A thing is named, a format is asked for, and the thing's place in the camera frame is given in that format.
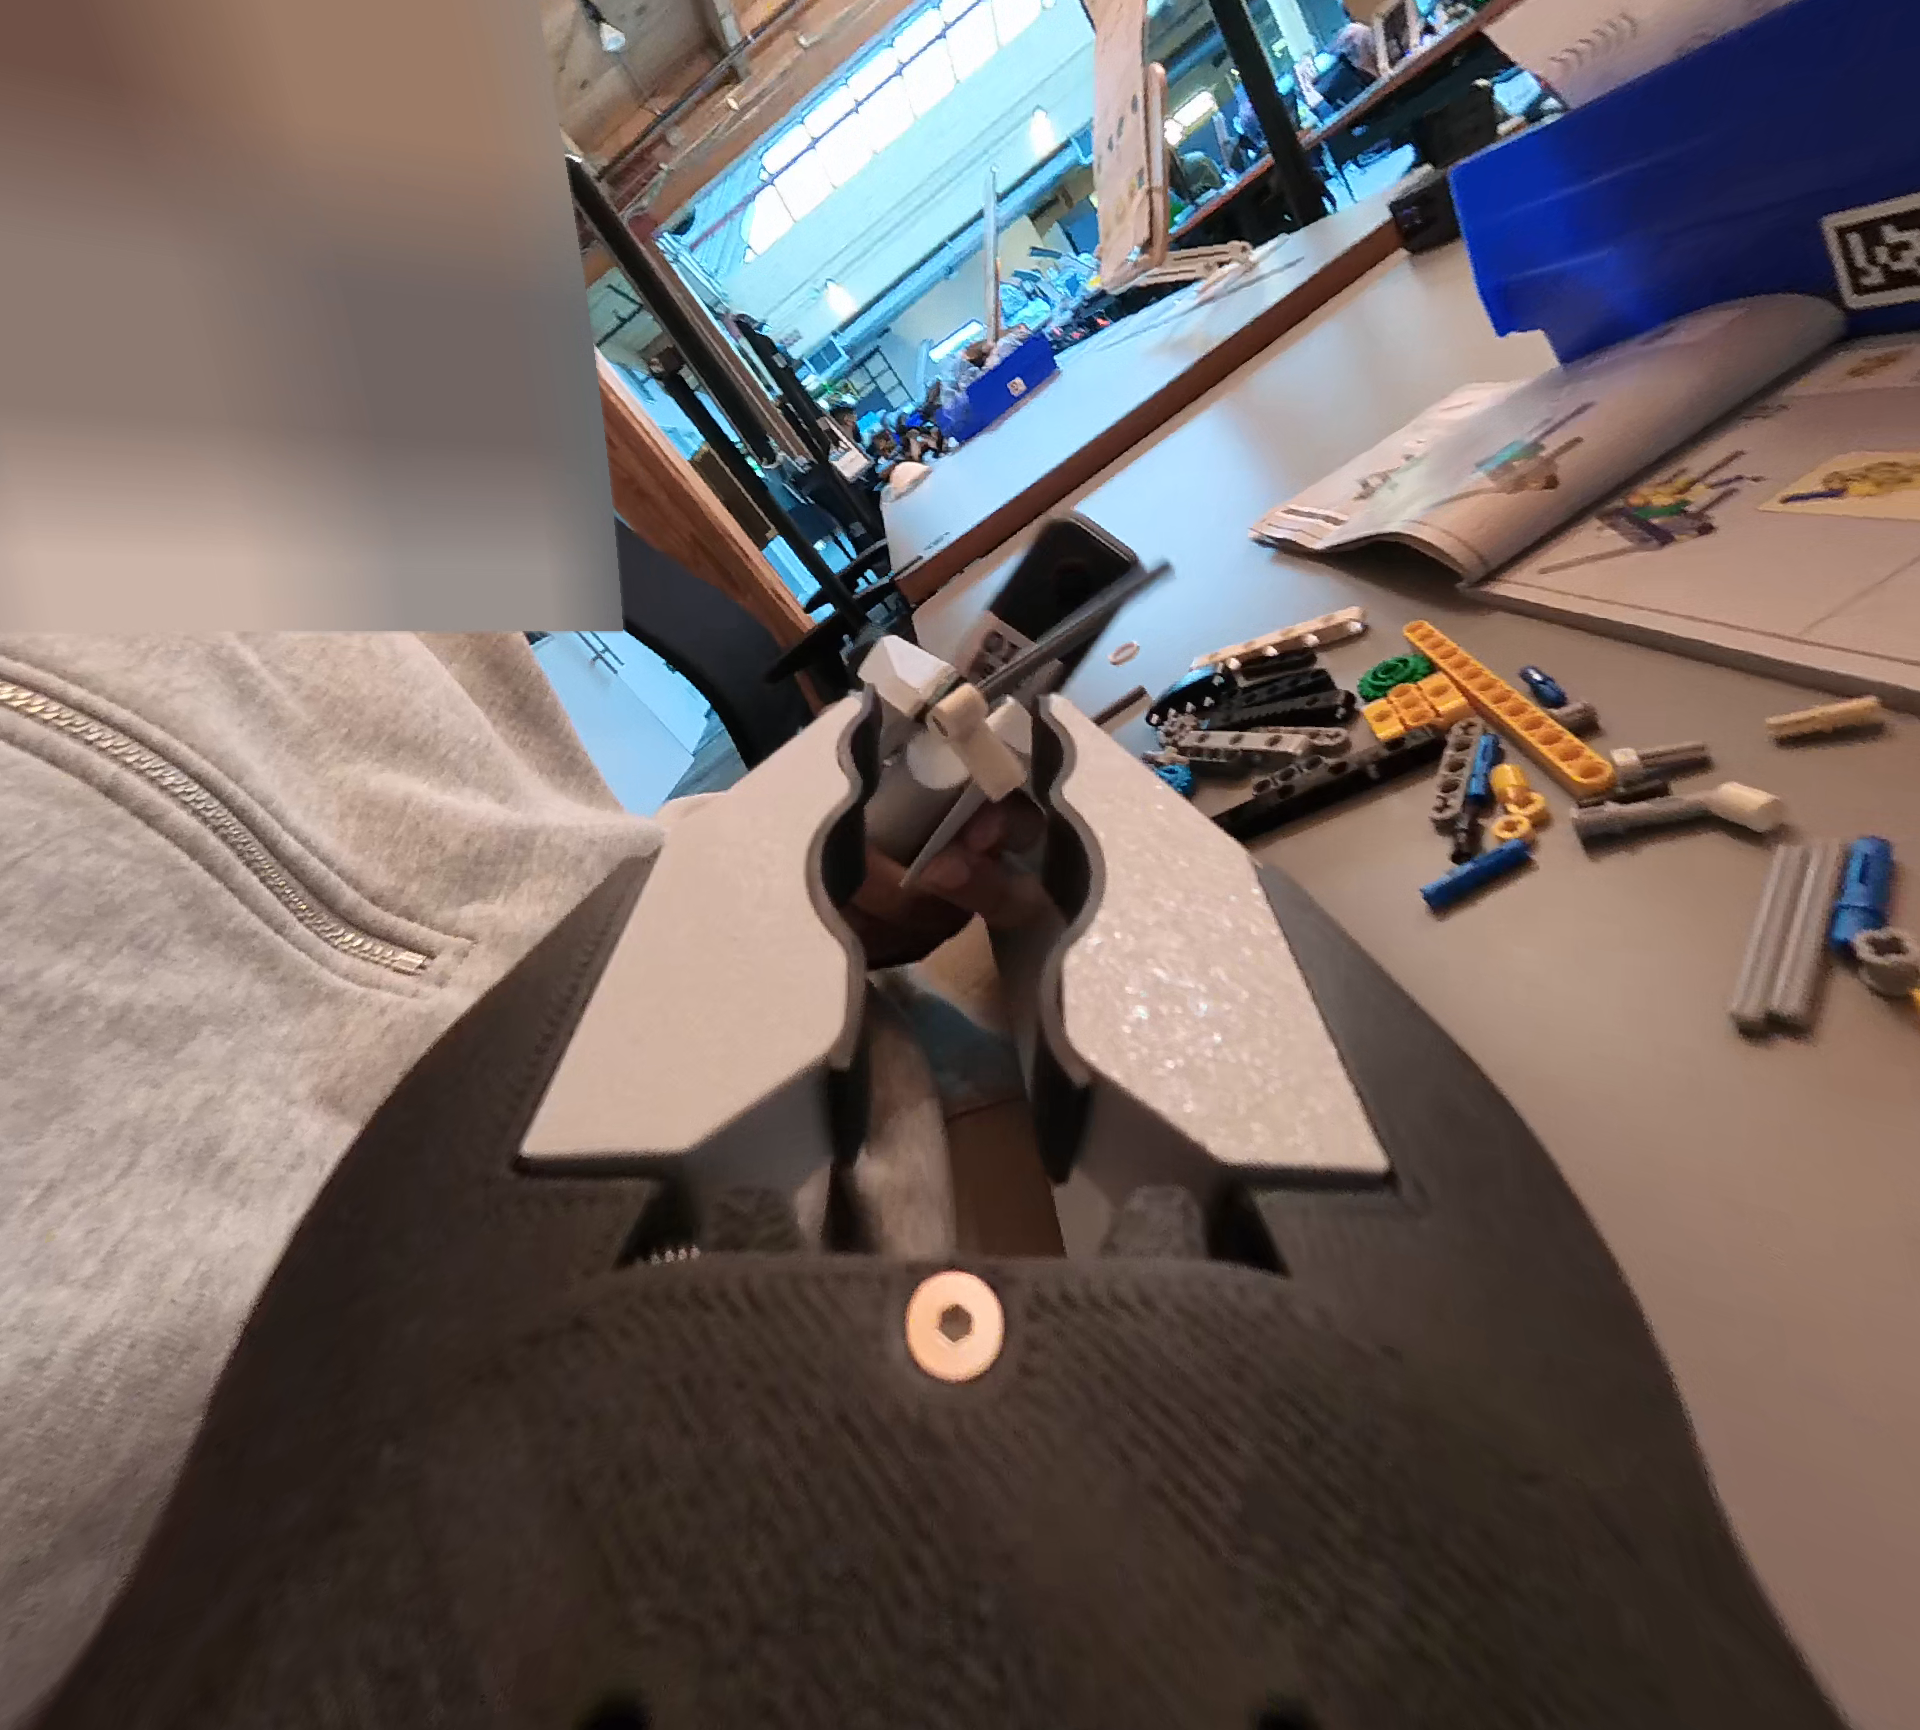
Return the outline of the grey lego axle pair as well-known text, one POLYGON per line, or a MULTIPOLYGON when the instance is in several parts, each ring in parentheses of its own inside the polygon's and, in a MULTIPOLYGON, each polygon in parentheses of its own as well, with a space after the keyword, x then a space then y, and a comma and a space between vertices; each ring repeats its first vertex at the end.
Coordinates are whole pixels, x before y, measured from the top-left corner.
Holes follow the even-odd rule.
POLYGON ((1775 849, 1730 1002, 1730 1024, 1740 1036, 1810 1029, 1841 870, 1838 841, 1775 849))

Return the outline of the lego instruction booklet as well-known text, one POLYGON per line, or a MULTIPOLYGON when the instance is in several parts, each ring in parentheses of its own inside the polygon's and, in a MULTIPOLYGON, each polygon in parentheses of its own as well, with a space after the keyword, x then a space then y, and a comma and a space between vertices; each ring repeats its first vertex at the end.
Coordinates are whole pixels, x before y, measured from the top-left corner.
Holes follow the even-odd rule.
POLYGON ((1810 295, 1473 382, 1250 529, 1486 605, 1917 709, 1917 331, 1810 295))

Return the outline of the pile of lego pieces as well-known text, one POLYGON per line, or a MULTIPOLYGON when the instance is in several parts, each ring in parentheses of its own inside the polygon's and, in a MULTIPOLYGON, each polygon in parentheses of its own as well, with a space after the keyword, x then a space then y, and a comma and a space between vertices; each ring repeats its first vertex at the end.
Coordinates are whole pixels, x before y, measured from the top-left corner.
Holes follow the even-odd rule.
POLYGON ((1669 799, 1680 779, 1715 764, 1701 743, 1597 747, 1597 709, 1534 664, 1513 675, 1510 720, 1489 720, 1462 677, 1420 646, 1368 667, 1354 688, 1340 685, 1316 656, 1361 629, 1360 615, 1332 615, 1197 660, 1146 710, 1155 738, 1142 764, 1184 799, 1203 779, 1245 785, 1235 806, 1217 814, 1235 841, 1433 774, 1426 814, 1454 865, 1528 845, 1552 820, 1546 769, 1528 769, 1521 715, 1607 762, 1607 788, 1572 790, 1579 806, 1669 799))

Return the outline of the black metal frame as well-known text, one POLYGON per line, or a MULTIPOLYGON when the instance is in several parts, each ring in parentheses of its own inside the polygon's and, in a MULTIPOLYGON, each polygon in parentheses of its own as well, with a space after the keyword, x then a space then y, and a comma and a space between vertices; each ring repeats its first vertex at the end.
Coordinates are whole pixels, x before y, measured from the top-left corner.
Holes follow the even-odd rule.
POLYGON ((912 609, 892 580, 884 536, 859 512, 825 459, 821 434, 797 427, 777 390, 685 274, 641 230, 598 181, 589 157, 564 140, 568 189, 584 230, 613 258, 619 279, 655 327, 641 355, 645 386, 685 420, 717 466, 723 498, 739 496, 759 526, 801 566, 794 587, 805 621, 825 621, 847 640, 867 629, 912 632, 912 609))

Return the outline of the small blue crate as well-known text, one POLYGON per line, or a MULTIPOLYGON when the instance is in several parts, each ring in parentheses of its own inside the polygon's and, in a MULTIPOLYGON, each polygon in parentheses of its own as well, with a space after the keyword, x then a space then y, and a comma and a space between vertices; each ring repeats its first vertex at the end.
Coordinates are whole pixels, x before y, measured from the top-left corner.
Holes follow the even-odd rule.
POLYGON ((992 430, 1058 375, 1047 331, 1030 331, 1020 341, 1002 337, 998 352, 986 369, 974 372, 971 382, 953 390, 940 404, 940 430, 957 444, 992 430))

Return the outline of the long yellow lego beam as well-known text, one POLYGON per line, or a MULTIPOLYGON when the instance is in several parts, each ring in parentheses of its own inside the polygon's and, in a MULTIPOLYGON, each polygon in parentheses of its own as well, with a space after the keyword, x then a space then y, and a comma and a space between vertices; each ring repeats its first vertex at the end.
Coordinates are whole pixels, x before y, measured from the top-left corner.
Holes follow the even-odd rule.
POLYGON ((1430 660, 1441 677, 1469 701, 1472 710, 1509 746, 1576 799, 1607 799, 1618 788, 1618 768, 1576 737, 1556 715, 1521 688, 1482 667, 1469 649, 1430 621, 1403 623, 1407 646, 1430 660))

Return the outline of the large blue plastic bin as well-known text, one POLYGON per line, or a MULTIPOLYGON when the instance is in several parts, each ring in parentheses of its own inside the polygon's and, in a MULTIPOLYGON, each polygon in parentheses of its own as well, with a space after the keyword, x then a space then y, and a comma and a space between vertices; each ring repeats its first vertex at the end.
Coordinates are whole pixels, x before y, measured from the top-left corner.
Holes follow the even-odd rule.
POLYGON ((1559 361, 1688 313, 1814 295, 1854 337, 1820 220, 1917 192, 1917 0, 1795 0, 1451 173, 1499 335, 1559 361))

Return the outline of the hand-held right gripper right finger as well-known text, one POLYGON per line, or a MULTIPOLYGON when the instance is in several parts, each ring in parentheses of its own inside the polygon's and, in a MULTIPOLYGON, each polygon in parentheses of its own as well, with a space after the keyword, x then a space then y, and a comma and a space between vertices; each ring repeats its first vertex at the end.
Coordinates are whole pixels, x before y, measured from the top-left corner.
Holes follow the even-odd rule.
POLYGON ((1382 1188, 1354 1071, 1256 861, 1068 701, 1037 710, 1037 1129, 1057 1182, 1382 1188))

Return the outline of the grey zip hoodie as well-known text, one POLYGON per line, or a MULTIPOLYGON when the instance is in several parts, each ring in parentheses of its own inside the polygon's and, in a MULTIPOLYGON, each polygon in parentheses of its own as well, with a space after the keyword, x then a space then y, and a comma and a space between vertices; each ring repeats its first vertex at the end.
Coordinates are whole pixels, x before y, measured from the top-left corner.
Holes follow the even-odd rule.
POLYGON ((99 1629, 293 1230, 661 833, 519 632, 3 632, 3 1721, 99 1629))

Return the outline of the blue lego connector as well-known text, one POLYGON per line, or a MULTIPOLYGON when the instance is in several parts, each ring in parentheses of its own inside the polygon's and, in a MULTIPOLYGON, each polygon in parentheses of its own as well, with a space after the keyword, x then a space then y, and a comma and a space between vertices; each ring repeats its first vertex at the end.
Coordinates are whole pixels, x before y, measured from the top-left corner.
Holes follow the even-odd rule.
POLYGON ((1885 835, 1861 835, 1844 849, 1829 944, 1836 956, 1889 925, 1894 855, 1885 835))

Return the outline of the person's left hand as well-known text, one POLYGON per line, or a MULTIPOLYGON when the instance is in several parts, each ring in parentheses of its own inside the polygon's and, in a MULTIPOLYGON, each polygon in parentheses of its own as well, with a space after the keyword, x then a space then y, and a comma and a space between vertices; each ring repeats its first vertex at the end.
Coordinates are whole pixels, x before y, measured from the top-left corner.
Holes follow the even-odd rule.
POLYGON ((979 810, 918 876, 867 849, 862 882, 840 904, 867 967, 920 963, 977 921, 989 931, 1024 925, 1047 903, 1030 862, 1044 830, 1033 799, 1005 799, 979 810))

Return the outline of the white lego connector with axle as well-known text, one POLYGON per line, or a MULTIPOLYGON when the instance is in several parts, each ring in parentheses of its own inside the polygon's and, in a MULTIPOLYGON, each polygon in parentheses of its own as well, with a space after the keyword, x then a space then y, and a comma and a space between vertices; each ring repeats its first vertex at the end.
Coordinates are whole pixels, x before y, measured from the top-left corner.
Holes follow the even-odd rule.
POLYGON ((1057 664, 1071 670, 1068 658, 1090 646, 1123 605, 1169 576, 1169 562, 1135 566, 1037 637, 1022 637, 993 621, 974 649, 971 675, 957 675, 953 688, 929 698, 920 729, 963 764, 986 802, 1010 799, 1027 769, 1020 750, 993 730, 998 710, 1016 709, 1020 698, 1037 688, 1057 664))

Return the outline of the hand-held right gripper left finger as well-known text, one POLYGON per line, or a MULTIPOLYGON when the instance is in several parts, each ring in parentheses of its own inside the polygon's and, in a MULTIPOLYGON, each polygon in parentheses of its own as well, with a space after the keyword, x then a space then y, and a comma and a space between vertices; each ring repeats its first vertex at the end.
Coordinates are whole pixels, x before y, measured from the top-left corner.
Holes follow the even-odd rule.
POLYGON ((519 1144, 553 1175, 810 1182, 835 1161, 866 960, 829 899, 835 833, 873 776, 876 695, 853 695, 662 841, 519 1144))

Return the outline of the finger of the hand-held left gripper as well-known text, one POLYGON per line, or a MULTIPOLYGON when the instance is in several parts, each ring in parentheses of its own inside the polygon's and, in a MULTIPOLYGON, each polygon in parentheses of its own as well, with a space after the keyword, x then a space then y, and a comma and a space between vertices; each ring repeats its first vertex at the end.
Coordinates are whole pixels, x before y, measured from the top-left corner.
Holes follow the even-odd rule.
POLYGON ((859 684, 876 692, 884 709, 878 760, 908 750, 926 730, 926 715, 963 685, 947 660, 898 636, 881 636, 866 653, 859 684))
POLYGON ((892 754, 871 799, 871 851, 918 885, 979 812, 979 788, 957 754, 892 754))

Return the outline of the small black box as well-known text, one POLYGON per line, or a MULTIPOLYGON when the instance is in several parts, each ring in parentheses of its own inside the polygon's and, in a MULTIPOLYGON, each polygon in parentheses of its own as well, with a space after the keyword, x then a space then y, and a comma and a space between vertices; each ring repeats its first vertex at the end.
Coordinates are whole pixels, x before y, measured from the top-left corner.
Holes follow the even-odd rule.
POLYGON ((1504 125, 1494 84, 1473 84, 1412 130, 1414 170, 1389 192, 1388 211, 1407 254, 1430 254, 1459 240, 1451 173, 1490 149, 1504 125))

